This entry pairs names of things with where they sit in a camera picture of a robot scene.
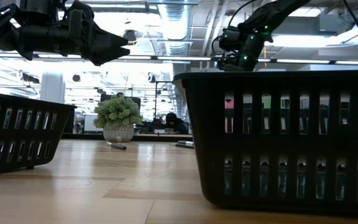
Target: ceiling pipe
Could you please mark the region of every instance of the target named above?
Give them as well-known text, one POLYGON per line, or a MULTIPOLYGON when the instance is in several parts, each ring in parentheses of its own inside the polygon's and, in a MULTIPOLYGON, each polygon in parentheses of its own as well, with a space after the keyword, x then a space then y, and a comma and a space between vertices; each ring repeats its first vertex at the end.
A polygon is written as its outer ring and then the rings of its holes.
MULTIPOLYGON (((229 3, 230 3, 230 0, 224 0, 223 1, 223 5, 222 5, 222 8, 221 8, 221 13, 219 15, 218 22, 216 23, 214 33, 212 35, 212 40, 214 40, 215 38, 218 37, 220 27, 222 27, 224 16, 226 15, 227 6, 229 5, 229 3)), ((212 53, 212 43, 209 45, 206 55, 209 56, 209 55, 211 55, 211 53, 212 53)), ((206 63, 206 66, 205 66, 204 70, 207 71, 208 69, 209 69, 209 62, 206 63)))
MULTIPOLYGON (((214 0, 213 5, 212 5, 212 10, 211 10, 211 18, 209 20, 208 27, 206 28, 205 38, 204 38, 204 42, 203 42, 203 48, 201 49, 200 56, 204 56, 204 54, 205 54, 206 47, 209 42, 209 37, 211 36, 212 28, 214 26, 216 13, 218 12, 218 5, 219 5, 219 0, 214 0)), ((203 63, 200 62, 200 71, 202 69, 203 69, 203 63)))

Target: potted plant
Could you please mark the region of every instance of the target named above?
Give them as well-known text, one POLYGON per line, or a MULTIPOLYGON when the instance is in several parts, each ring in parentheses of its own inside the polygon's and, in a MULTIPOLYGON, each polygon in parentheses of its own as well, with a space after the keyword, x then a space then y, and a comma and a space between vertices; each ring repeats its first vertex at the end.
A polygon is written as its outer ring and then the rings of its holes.
POLYGON ((128 142, 134 137, 134 124, 142 124, 139 106, 130 98, 116 97, 106 100, 94 110, 98 117, 93 121, 103 128, 108 142, 128 142))

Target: computer monitor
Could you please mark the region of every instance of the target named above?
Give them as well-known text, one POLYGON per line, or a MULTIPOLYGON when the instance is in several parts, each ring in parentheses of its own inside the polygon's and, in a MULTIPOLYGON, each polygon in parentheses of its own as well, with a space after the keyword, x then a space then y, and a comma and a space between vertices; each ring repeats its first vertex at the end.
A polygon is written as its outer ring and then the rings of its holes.
MULTIPOLYGON (((107 94, 102 94, 100 96, 100 102, 106 101, 106 100, 111 100, 112 95, 107 95, 107 94)), ((125 98, 130 98, 132 99, 133 102, 135 102, 138 106, 139 106, 139 110, 140 110, 140 104, 142 103, 142 100, 140 98, 136 98, 136 97, 126 97, 125 98)))

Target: ceiling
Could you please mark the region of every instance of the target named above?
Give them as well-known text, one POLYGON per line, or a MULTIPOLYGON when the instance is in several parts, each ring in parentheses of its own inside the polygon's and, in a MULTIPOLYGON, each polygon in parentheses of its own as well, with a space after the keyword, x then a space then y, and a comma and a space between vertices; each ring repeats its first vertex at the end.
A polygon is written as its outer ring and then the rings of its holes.
MULTIPOLYGON (((18 3, 19 0, 1 2, 18 3)), ((183 3, 181 0, 148 1, 149 9, 145 8, 145 1, 124 4, 123 1, 118 4, 110 0, 84 2, 93 7, 95 21, 102 29, 117 35, 128 29, 135 30, 137 42, 134 46, 127 46, 131 55, 199 57, 213 56, 211 40, 221 35, 222 28, 227 27, 234 11, 246 1, 187 0, 187 5, 161 4, 183 3)), ((232 25, 244 21, 267 2, 259 0, 246 7, 233 19, 232 25)), ((358 0, 348 2, 358 15, 358 0)), ((273 34, 274 43, 266 43, 260 58, 358 60, 358 30, 338 0, 312 0, 295 11, 273 34)), ((77 105, 78 113, 93 112, 100 96, 94 88, 101 88, 110 94, 124 91, 126 96, 142 98, 142 114, 152 119, 155 84, 149 82, 149 76, 154 76, 157 81, 171 81, 177 73, 200 69, 215 71, 213 67, 214 63, 150 61, 110 62, 95 67, 90 62, 67 61, 64 58, 31 62, 21 58, 0 58, 0 93, 39 98, 39 85, 29 85, 21 80, 19 71, 42 81, 43 72, 58 69, 67 82, 66 103, 77 105), (73 75, 80 75, 81 81, 74 82, 73 75)), ((256 68, 259 71, 302 69, 305 65, 297 63, 260 63, 256 68)), ((172 111, 184 118, 186 106, 179 93, 171 84, 162 85, 158 85, 162 92, 157 98, 157 116, 172 111)))

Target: green leaves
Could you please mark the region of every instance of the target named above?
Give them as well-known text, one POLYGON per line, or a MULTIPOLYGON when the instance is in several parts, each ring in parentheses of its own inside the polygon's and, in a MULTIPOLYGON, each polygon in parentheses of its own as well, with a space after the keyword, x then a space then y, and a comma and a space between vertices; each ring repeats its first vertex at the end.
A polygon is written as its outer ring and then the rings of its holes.
POLYGON ((94 112, 98 117, 93 121, 97 128, 106 124, 121 126, 127 124, 142 124, 139 106, 130 98, 116 97, 99 104, 94 112))

